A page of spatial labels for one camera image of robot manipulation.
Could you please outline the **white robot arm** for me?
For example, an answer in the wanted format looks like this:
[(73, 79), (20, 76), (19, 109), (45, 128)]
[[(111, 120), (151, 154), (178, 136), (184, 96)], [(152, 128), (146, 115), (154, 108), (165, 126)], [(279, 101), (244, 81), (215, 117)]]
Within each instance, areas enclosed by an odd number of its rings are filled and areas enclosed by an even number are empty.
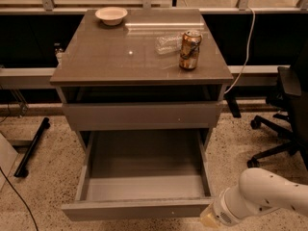
[(262, 168), (248, 168), (238, 183), (222, 191), (201, 214), (206, 227), (235, 226), (249, 217), (277, 209), (308, 216), (308, 186), (291, 182)]

